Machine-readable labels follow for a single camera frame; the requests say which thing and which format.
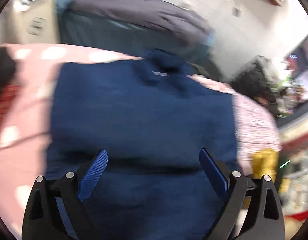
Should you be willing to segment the grey and teal clothes pile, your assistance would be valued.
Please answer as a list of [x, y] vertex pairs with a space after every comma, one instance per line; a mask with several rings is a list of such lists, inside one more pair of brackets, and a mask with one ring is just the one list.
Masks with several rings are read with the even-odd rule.
[[189, 5], [163, 0], [56, 0], [61, 42], [142, 57], [148, 49], [202, 64], [214, 30]]

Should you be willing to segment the navy blue jacket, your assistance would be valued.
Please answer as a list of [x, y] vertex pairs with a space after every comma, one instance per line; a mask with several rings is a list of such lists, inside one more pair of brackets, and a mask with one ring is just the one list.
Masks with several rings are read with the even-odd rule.
[[202, 239], [223, 201], [201, 148], [237, 168], [232, 96], [192, 79], [175, 55], [62, 65], [51, 110], [46, 177], [99, 150], [108, 165], [84, 207], [103, 239]]

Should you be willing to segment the mustard yellow garment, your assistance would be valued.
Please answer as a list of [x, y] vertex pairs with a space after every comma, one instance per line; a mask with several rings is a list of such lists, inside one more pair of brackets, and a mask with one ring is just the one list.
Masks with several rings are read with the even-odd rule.
[[259, 179], [263, 175], [269, 175], [275, 181], [278, 160], [279, 152], [273, 149], [255, 152], [252, 156], [253, 177]]

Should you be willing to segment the pink bed sheet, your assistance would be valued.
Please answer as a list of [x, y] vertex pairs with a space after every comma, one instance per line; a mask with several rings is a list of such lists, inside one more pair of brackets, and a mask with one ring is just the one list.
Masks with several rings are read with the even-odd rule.
[[[63, 63], [106, 63], [128, 60], [129, 55], [102, 49], [62, 44], [7, 44], [16, 62], [13, 85], [5, 93], [0, 125], [0, 217], [12, 236], [21, 239], [25, 206], [34, 180], [45, 166], [44, 149], [50, 142], [49, 115], [58, 72]], [[252, 173], [255, 152], [282, 148], [270, 113], [230, 85], [202, 75], [194, 80], [204, 87], [232, 96], [238, 162]]]

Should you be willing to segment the black chair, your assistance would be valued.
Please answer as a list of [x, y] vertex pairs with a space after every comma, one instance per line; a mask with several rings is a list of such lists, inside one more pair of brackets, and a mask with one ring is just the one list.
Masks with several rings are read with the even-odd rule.
[[280, 114], [277, 99], [280, 95], [276, 82], [271, 60], [257, 55], [234, 74], [229, 85], [265, 107], [277, 119]]

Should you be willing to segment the red black patterned garment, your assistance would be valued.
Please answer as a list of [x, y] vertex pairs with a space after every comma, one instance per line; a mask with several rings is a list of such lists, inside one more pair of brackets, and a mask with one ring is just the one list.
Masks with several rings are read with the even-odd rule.
[[0, 92], [0, 127], [20, 90], [19, 85], [8, 84]]

